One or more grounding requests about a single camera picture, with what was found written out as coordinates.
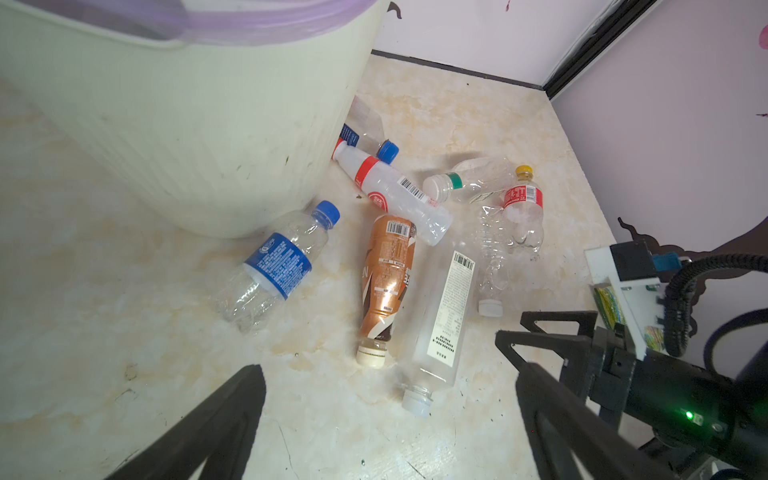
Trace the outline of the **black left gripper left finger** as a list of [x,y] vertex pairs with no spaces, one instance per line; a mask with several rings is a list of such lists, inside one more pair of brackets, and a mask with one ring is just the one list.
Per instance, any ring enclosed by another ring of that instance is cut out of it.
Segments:
[[111,479],[241,479],[265,404],[262,367],[240,369]]

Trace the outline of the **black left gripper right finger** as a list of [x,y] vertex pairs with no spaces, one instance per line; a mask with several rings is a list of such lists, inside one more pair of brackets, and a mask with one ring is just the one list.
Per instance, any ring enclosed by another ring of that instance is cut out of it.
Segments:
[[542,479],[671,479],[537,364],[519,370],[516,392]]

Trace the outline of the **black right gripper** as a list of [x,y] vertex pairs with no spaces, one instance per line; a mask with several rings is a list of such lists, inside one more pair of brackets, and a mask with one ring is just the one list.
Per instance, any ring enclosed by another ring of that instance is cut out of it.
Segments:
[[[497,331],[495,346],[518,370],[527,361],[515,346],[548,350],[563,359],[560,381],[616,429],[628,415],[671,438],[730,438],[738,425],[732,395],[698,367],[651,351],[637,357],[622,326],[596,328],[597,311],[525,311],[529,332]],[[575,324],[577,335],[549,334],[540,322]]]

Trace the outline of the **clear white label bottle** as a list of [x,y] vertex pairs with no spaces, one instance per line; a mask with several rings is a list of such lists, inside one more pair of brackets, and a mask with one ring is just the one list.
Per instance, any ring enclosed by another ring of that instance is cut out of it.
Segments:
[[477,255],[467,241],[444,239],[430,252],[418,278],[401,357],[401,405],[412,414],[429,416],[433,394],[455,383],[476,270]]

